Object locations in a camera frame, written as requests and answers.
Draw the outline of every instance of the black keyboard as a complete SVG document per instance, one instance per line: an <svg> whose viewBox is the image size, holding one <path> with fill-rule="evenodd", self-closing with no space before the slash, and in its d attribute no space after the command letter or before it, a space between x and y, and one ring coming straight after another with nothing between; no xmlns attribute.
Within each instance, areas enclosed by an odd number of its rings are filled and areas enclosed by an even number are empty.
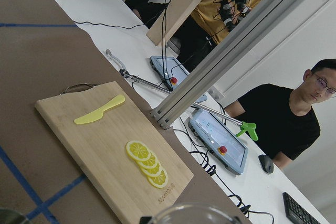
<svg viewBox="0 0 336 224"><path fill-rule="evenodd" d="M282 193L285 203L286 216L294 224L320 224L303 207L299 205L288 193Z"/></svg>

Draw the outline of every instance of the red button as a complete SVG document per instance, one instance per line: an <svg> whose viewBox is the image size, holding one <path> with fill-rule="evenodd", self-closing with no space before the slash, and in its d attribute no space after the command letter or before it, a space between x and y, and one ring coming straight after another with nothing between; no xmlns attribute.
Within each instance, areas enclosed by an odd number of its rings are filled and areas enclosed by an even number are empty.
<svg viewBox="0 0 336 224"><path fill-rule="evenodd" d="M227 152L227 149L225 146L221 146L220 148L218 148L219 153L221 153L222 155L224 155Z"/></svg>
<svg viewBox="0 0 336 224"><path fill-rule="evenodd" d="M170 82L171 82L172 84L177 84L177 79L176 79L175 77L172 77L172 78L170 79Z"/></svg>

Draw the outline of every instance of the yellow knife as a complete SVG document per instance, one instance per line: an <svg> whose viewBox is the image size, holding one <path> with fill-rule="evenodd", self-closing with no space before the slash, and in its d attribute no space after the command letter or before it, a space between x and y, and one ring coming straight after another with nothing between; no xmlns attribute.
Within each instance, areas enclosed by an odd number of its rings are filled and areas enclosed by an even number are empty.
<svg viewBox="0 0 336 224"><path fill-rule="evenodd" d="M111 101L104 104L102 107L81 116L80 118L76 118L73 122L76 124L84 124L84 123L91 123L96 120L99 120L103 117L104 111L109 110L113 107L118 105L122 105L125 102L125 97L122 94L118 94L114 97Z"/></svg>

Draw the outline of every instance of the white wall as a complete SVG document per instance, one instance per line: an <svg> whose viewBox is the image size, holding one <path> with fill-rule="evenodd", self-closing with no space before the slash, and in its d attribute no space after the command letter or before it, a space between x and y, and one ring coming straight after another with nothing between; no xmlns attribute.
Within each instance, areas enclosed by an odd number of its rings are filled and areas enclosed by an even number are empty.
<svg viewBox="0 0 336 224"><path fill-rule="evenodd" d="M297 6L215 84L225 95L222 105L262 83L296 88L306 69L320 59L336 58L335 13L336 0L305 0ZM285 169L288 178L331 223L336 223L335 107L335 100L314 106L321 136Z"/></svg>

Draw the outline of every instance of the wooden cutting board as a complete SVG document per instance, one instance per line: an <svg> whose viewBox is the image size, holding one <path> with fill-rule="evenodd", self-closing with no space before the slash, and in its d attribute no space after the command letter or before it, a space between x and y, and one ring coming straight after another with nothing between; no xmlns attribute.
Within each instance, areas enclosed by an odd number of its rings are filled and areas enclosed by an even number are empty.
<svg viewBox="0 0 336 224"><path fill-rule="evenodd" d="M95 122L74 124L118 94L125 96L123 105ZM122 223L138 224L140 217L171 206L193 177L116 82L39 100L35 107ZM127 155L125 145L131 140L145 143L157 155L169 176L166 187L153 187Z"/></svg>

